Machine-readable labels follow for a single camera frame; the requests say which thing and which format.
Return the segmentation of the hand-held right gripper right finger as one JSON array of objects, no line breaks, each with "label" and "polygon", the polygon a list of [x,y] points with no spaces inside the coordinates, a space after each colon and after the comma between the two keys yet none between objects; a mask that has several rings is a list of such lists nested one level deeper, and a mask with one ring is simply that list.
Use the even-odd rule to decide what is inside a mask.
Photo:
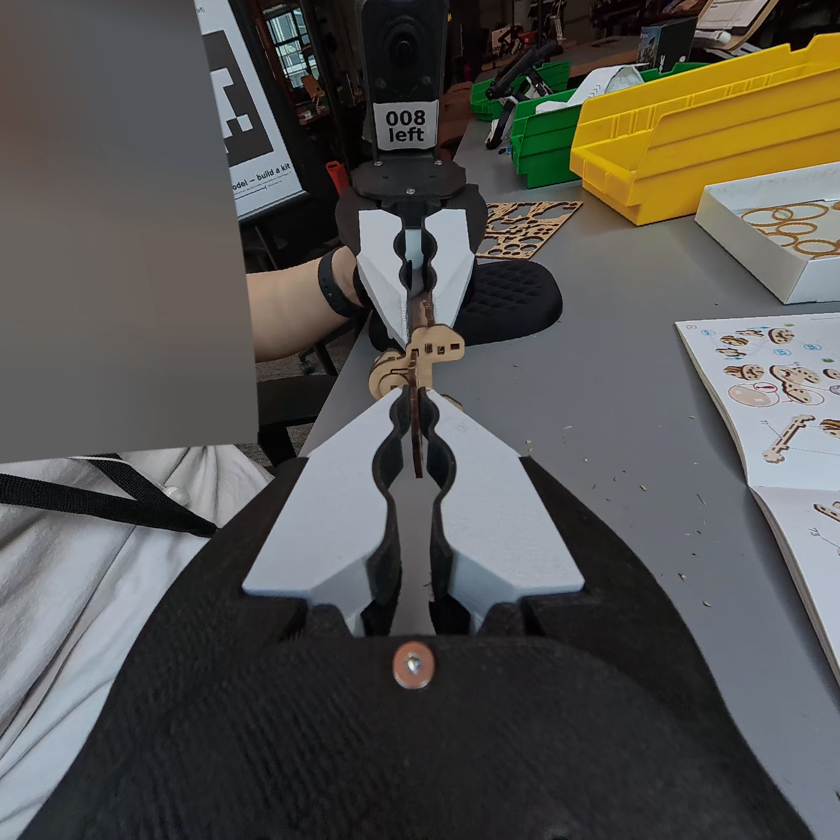
[{"label": "hand-held right gripper right finger", "polygon": [[531,481],[530,458],[433,390],[425,391],[425,437],[427,473],[439,487],[429,549],[437,633],[475,632],[498,603],[583,589]]}]

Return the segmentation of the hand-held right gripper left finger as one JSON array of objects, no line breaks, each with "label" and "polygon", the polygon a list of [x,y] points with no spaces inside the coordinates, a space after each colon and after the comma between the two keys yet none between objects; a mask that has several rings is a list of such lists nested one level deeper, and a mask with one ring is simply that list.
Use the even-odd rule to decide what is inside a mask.
[{"label": "hand-held right gripper left finger", "polygon": [[313,449],[244,592],[336,606],[352,635],[387,634],[402,582],[389,487],[403,436],[404,391],[392,390]]}]

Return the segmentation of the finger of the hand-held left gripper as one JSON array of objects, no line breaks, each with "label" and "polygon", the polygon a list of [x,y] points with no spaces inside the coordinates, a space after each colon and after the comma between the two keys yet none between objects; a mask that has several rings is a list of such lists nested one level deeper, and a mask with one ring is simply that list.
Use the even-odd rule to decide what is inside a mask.
[{"label": "finger of the hand-held left gripper", "polygon": [[383,209],[359,213],[360,253],[357,266],[362,284],[379,312],[389,336],[405,348],[408,332],[408,289],[403,285],[405,245],[404,225],[399,216]]},{"label": "finger of the hand-held left gripper", "polygon": [[467,211],[444,208],[415,230],[415,328],[454,327],[475,264]]}]

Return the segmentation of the wooden puzzle model assembly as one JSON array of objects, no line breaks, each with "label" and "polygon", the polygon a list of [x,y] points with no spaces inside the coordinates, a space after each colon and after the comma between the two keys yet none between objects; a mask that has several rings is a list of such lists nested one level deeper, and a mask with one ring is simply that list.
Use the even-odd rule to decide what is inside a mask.
[{"label": "wooden puzzle model assembly", "polygon": [[434,308],[424,293],[412,303],[414,327],[405,350],[387,350],[374,362],[369,389],[375,400],[394,389],[410,385],[413,394],[420,388],[431,389],[433,364],[460,360],[465,343],[460,335],[445,324],[436,324]]}]

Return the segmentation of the person's left forearm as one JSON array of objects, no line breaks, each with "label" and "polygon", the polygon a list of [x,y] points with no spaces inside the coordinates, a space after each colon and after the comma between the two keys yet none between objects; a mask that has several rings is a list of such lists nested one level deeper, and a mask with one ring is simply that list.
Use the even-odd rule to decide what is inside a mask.
[{"label": "person's left forearm", "polygon": [[324,297],[319,265],[246,275],[256,362],[298,354],[348,321]]}]

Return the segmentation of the grey desk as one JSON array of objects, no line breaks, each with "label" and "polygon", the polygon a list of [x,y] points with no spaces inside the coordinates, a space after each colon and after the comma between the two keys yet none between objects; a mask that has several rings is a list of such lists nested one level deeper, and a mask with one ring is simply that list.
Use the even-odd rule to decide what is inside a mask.
[{"label": "grey desk", "polygon": [[582,201],[534,260],[563,315],[468,349],[434,383],[530,451],[646,563],[742,734],[817,838],[838,838],[838,687],[676,321],[786,311],[693,217],[633,226],[580,182],[529,190],[471,122],[456,161],[490,203]]}]

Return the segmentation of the black wristband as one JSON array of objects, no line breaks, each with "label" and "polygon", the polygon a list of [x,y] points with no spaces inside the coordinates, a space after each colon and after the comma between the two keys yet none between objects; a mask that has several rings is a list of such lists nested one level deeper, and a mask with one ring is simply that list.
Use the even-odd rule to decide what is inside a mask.
[{"label": "black wristband", "polygon": [[352,319],[366,313],[369,307],[354,304],[340,288],[333,271],[333,258],[339,250],[335,248],[320,258],[318,284],[331,309],[345,319]]}]

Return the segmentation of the black quilted wrist pad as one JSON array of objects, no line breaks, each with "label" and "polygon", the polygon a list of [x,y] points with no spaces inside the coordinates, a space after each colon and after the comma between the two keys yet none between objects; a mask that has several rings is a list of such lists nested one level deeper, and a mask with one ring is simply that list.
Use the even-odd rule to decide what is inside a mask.
[{"label": "black quilted wrist pad", "polygon": [[552,273],[528,260],[476,263],[455,321],[473,347],[528,337],[556,323],[563,310]]}]

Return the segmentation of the brown wooden object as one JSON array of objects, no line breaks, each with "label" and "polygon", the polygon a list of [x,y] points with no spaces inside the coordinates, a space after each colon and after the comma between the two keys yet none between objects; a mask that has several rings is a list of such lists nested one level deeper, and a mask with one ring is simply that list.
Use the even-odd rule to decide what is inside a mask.
[{"label": "brown wooden object", "polygon": [[473,84],[469,81],[456,83],[447,89],[440,99],[436,153],[443,161],[454,159],[459,142],[472,118],[472,87]]}]

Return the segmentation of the small green plastic bin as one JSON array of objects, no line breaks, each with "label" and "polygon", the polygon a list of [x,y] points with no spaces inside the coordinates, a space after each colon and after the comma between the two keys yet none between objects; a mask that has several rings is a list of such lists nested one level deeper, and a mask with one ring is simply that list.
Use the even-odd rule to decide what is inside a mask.
[{"label": "small green plastic bin", "polygon": [[[533,72],[541,78],[541,87],[534,87],[525,75],[520,75],[514,80],[514,90],[525,85],[524,97],[539,98],[562,92],[566,89],[570,78],[571,63],[568,61],[551,61],[536,66]],[[491,80],[475,82],[470,94],[470,107],[476,118],[485,122],[497,120],[501,116],[501,100],[488,99],[487,90]]]}]

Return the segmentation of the punched wooden puzzle sheet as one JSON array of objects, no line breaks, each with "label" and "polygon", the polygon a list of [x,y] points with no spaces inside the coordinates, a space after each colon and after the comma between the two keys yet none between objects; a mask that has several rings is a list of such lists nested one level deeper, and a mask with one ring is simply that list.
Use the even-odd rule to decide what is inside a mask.
[{"label": "punched wooden puzzle sheet", "polygon": [[549,241],[582,202],[491,203],[480,259],[528,260]]}]

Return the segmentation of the black chair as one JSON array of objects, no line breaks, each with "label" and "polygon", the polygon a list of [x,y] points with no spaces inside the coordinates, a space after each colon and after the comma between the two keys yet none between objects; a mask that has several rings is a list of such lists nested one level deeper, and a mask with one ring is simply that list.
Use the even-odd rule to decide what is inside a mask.
[{"label": "black chair", "polygon": [[257,444],[274,470],[296,457],[289,428],[318,418],[338,371],[324,341],[288,360],[257,363]]}]

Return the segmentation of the black tool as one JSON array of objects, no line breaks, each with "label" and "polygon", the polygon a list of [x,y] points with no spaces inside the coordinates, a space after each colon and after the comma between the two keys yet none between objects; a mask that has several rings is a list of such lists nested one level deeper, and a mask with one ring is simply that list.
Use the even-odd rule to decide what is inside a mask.
[{"label": "black tool", "polygon": [[532,47],[523,53],[512,66],[502,71],[490,83],[486,91],[489,101],[501,103],[501,113],[485,141],[488,150],[495,150],[509,134],[512,115],[517,105],[529,98],[544,98],[553,90],[539,74],[539,68],[549,62],[552,56],[563,53],[561,43],[548,40],[541,47]]}]

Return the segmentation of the large green plastic bin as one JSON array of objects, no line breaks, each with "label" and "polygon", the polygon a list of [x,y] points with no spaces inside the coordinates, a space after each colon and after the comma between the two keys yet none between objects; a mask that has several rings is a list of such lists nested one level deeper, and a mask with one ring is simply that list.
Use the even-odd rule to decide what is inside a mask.
[{"label": "large green plastic bin", "polygon": [[[644,82],[650,82],[703,66],[701,62],[679,62],[666,73],[656,69],[640,70],[640,73]],[[582,105],[536,113],[541,103],[568,101],[575,89],[526,100],[516,107],[510,135],[511,158],[516,172],[526,177],[529,188],[577,179],[570,168],[570,157]]]}]

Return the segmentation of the black and white marker poster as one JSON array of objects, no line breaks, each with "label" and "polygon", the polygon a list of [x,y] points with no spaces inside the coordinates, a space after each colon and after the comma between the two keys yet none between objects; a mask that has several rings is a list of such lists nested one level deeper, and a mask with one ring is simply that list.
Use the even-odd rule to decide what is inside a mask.
[{"label": "black and white marker poster", "polygon": [[302,194],[228,1],[195,1],[240,222]]}]

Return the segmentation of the white packaging sheet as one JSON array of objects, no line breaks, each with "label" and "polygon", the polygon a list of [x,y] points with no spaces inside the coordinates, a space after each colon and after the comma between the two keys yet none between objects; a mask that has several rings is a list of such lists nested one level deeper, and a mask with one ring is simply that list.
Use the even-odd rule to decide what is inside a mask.
[{"label": "white packaging sheet", "polygon": [[606,93],[633,88],[644,83],[642,74],[635,65],[609,66],[593,70],[582,84],[574,90],[568,101],[547,101],[536,108],[536,113],[572,108],[582,105],[588,99]]}]

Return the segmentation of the dark cardboard box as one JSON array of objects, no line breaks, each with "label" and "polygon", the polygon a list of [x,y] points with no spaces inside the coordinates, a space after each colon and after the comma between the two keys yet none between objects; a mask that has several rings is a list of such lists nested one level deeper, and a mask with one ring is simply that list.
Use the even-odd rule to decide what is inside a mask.
[{"label": "dark cardboard box", "polygon": [[671,71],[675,64],[690,55],[697,17],[676,17],[644,26],[640,32],[636,63],[660,73]]}]

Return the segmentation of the yellow plastic bin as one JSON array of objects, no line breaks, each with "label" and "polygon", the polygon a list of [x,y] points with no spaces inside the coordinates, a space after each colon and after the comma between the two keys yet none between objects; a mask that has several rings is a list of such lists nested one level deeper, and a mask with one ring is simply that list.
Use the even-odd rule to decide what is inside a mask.
[{"label": "yellow plastic bin", "polygon": [[570,169],[645,225],[694,214],[706,186],[839,159],[839,34],[584,102]]}]

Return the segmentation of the person's white shirt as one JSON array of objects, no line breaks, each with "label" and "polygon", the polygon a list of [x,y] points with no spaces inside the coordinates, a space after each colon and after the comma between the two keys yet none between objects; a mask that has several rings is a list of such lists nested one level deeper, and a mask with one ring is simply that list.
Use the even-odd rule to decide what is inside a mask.
[{"label": "person's white shirt", "polygon": [[5,505],[1,519],[1,838],[17,838],[206,540]]}]

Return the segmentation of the white cardboard tray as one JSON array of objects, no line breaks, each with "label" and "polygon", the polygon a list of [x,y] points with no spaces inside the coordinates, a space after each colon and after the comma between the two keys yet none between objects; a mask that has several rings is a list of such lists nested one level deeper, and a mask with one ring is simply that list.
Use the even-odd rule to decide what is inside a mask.
[{"label": "white cardboard tray", "polygon": [[839,300],[839,255],[806,259],[740,218],[745,210],[819,199],[839,201],[839,163],[708,185],[696,222],[784,304]]}]

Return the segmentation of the open instruction booklet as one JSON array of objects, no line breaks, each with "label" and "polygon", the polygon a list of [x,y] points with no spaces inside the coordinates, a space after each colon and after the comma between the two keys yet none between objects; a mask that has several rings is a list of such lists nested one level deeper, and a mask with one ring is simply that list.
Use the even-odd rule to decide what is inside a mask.
[{"label": "open instruction booklet", "polygon": [[839,677],[839,316],[675,324]]}]

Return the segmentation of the group of wooden rings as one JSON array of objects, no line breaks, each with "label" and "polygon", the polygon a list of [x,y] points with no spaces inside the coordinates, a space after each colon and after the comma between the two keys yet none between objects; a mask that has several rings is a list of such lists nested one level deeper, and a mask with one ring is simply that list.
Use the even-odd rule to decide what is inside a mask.
[{"label": "group of wooden rings", "polygon": [[740,218],[774,244],[806,259],[839,254],[837,199],[755,207]]}]

